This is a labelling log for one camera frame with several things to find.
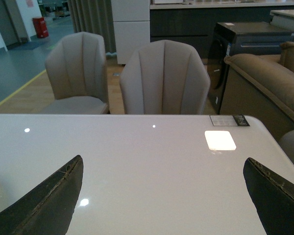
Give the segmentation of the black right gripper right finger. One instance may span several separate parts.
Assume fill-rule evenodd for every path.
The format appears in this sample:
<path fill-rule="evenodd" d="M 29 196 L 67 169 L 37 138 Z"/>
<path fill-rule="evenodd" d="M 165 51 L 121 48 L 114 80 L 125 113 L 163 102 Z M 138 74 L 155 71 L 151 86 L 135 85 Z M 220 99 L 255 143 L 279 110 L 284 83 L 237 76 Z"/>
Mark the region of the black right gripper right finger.
<path fill-rule="evenodd" d="M 294 235 L 294 184 L 253 158 L 243 175 L 266 234 Z"/>

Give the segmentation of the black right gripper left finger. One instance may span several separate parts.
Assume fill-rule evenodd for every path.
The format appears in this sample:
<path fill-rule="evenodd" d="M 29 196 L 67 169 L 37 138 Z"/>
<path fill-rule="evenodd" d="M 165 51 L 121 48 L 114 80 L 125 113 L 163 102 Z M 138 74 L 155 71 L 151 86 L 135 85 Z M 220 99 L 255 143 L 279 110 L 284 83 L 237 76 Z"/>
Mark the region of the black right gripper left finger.
<path fill-rule="evenodd" d="M 0 212 L 0 235 L 65 235 L 83 179 L 75 156 L 14 204 Z"/>

